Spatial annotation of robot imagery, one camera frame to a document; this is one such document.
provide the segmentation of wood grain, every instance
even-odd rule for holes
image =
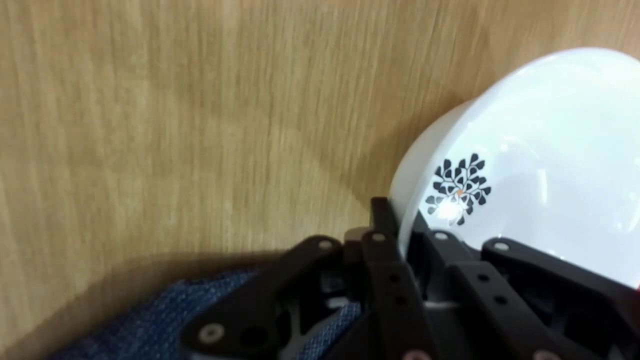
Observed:
[[[437,116],[573,45],[640,55],[640,2],[0,0],[0,353],[367,224]]]

